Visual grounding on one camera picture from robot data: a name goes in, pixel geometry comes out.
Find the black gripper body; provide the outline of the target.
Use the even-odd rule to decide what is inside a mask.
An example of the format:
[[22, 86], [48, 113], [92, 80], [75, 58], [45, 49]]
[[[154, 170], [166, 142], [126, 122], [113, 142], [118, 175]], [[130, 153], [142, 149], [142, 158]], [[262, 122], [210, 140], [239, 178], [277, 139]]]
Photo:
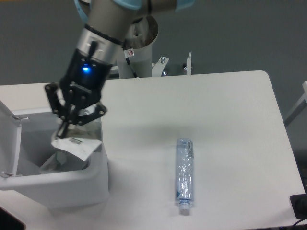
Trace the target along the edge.
[[88, 59], [86, 54], [76, 49], [66, 74], [59, 82], [65, 102], [82, 107], [99, 102], [111, 67], [111, 64]]

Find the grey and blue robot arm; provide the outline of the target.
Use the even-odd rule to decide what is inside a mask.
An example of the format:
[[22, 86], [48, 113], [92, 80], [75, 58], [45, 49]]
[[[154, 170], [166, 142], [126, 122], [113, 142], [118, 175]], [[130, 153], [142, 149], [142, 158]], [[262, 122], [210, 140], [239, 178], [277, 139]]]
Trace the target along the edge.
[[67, 136], [70, 125], [83, 126], [102, 116], [101, 90], [129, 28], [141, 17], [181, 10], [192, 0], [93, 0], [88, 19], [65, 75], [45, 85], [51, 110], [61, 119], [56, 137]]

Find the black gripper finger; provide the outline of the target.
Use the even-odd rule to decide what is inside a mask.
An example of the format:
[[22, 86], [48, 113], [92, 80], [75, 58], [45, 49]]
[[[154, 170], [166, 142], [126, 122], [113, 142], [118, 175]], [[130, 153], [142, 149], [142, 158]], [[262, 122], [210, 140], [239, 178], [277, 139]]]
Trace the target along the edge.
[[94, 111], [90, 114], [80, 115], [82, 110], [80, 106], [75, 106], [69, 114], [69, 124], [83, 126], [104, 116], [107, 112], [107, 108], [101, 103], [96, 103]]
[[80, 96], [80, 89], [75, 82], [68, 84], [67, 99], [64, 105], [61, 104], [58, 91], [59, 85], [57, 83], [49, 83], [45, 85], [45, 91], [52, 113], [56, 114], [61, 120], [61, 124], [56, 132], [56, 138], [64, 139], [67, 136], [70, 125], [83, 125], [83, 116], [80, 116], [80, 103], [73, 104]]

